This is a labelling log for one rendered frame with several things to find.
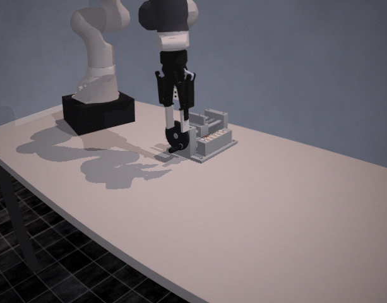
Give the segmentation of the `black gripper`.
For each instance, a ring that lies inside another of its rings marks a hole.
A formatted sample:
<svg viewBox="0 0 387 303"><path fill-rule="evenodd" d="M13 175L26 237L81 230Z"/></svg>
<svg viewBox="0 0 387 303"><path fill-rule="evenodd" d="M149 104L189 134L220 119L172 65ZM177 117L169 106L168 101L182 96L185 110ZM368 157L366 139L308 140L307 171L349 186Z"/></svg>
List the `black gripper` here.
<svg viewBox="0 0 387 303"><path fill-rule="evenodd" d="M181 107L179 110L182 133L189 131L188 110L189 108L194 107L194 79L196 74L188 71L186 67L187 61L187 50L161 51L160 63L163 64L163 66L160 71L155 72L157 77L159 103L163 104L165 107L166 129L174 127L174 103L172 102L174 85L177 88Z"/></svg>

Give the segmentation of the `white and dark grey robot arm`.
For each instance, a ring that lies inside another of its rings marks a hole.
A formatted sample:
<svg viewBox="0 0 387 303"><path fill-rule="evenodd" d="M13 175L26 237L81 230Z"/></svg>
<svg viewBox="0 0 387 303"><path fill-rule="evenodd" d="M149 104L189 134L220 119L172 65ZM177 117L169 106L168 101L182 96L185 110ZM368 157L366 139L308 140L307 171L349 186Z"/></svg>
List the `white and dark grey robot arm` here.
<svg viewBox="0 0 387 303"><path fill-rule="evenodd" d="M103 39L102 33L125 29L130 15L120 0L100 1L101 8L79 9L70 19L71 28L83 39L88 55L86 76L72 96L84 104L119 98L114 47ZM193 0L148 0L140 6L138 18L146 30L157 30L157 48L181 51L189 46L189 28L198 19L198 9Z"/></svg>

